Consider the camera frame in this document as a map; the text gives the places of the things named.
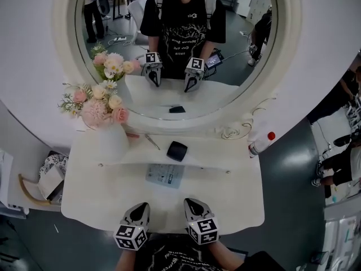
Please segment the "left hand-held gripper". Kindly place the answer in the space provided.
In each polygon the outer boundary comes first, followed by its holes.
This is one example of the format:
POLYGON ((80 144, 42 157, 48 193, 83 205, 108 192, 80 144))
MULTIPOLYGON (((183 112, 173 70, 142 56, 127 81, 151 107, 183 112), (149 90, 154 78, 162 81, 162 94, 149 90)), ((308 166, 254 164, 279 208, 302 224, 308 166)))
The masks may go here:
POLYGON ((113 238, 120 249, 137 251, 148 241, 148 224, 150 219, 148 203, 139 203, 128 209, 113 238))

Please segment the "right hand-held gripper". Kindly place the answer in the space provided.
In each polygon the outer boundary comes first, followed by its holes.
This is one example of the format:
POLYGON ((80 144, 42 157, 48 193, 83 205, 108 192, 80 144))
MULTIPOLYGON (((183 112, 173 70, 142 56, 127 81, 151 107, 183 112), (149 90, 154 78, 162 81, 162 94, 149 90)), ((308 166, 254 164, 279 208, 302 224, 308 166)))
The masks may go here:
POLYGON ((218 220, 207 204, 194 198, 185 198, 184 212, 187 219, 187 233, 198 245, 218 240, 218 220))

